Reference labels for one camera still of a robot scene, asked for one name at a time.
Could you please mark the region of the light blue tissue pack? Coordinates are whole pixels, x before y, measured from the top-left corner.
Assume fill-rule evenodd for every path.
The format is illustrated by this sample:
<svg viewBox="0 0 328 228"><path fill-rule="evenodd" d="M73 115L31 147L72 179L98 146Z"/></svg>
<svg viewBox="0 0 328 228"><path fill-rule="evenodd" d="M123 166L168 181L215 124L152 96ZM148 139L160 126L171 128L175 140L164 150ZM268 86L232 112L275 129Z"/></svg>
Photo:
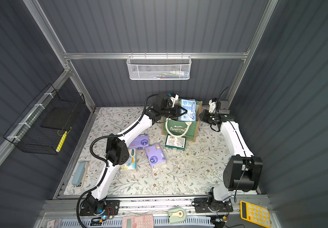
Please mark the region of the light blue tissue pack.
<svg viewBox="0 0 328 228"><path fill-rule="evenodd" d="M196 117L196 101L182 99L179 102L180 106L188 110L188 113L179 117L178 120L182 122L195 122L197 121Z"/></svg>

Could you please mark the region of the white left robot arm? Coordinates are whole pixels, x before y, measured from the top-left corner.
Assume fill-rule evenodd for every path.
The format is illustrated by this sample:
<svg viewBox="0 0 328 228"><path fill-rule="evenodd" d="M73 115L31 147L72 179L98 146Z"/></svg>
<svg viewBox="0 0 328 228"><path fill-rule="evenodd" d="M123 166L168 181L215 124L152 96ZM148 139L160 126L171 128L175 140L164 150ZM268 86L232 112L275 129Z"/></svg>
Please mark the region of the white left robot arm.
<svg viewBox="0 0 328 228"><path fill-rule="evenodd" d="M89 147L90 154L104 162L105 166L92 189L83 193L87 201L104 201L108 194L109 186L119 171L120 166L127 162L129 158L128 146L143 131L157 123L162 117L180 117L187 113L187 110L176 104L179 96L175 93L149 95L144 103L144 108L139 118L118 134L101 136L92 141ZM101 157L94 152L94 145L106 139L106 156Z"/></svg>

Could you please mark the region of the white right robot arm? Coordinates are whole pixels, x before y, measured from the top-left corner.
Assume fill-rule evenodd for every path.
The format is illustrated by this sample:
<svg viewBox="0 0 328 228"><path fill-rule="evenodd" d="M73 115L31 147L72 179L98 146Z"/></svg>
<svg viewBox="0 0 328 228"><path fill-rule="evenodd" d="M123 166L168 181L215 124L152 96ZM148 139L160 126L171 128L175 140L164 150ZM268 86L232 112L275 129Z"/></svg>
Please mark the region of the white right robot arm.
<svg viewBox="0 0 328 228"><path fill-rule="evenodd" d="M199 115L201 121L210 127L218 127L216 132L223 134L231 157L223 172L223 183L212 188L209 195L215 201L226 201L235 197L238 191L255 191L260 182L263 161L256 157L243 139L239 124L225 114L204 110Z"/></svg>

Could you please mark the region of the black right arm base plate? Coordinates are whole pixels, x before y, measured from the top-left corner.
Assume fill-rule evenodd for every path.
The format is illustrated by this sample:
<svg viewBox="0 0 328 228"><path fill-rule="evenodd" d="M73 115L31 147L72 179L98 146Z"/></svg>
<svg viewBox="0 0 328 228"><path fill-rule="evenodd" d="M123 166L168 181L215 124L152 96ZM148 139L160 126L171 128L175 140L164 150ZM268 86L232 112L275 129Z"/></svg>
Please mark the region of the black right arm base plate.
<svg viewBox="0 0 328 228"><path fill-rule="evenodd" d="M196 213L233 212L233 206L231 200L222 202L222 201L216 201L216 200L202 197L202 198L194 198L191 205L195 208Z"/></svg>

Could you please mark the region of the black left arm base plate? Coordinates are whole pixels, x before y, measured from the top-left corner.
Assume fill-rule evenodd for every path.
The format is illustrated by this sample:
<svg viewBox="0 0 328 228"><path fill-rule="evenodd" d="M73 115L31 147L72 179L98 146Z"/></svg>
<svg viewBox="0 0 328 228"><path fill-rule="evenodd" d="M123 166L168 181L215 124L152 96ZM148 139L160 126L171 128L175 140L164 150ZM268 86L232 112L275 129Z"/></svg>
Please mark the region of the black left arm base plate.
<svg viewBox="0 0 328 228"><path fill-rule="evenodd" d="M79 207L80 216L115 216L118 214L120 201L106 200L105 202L99 202L97 205L92 205L87 200L83 200Z"/></svg>

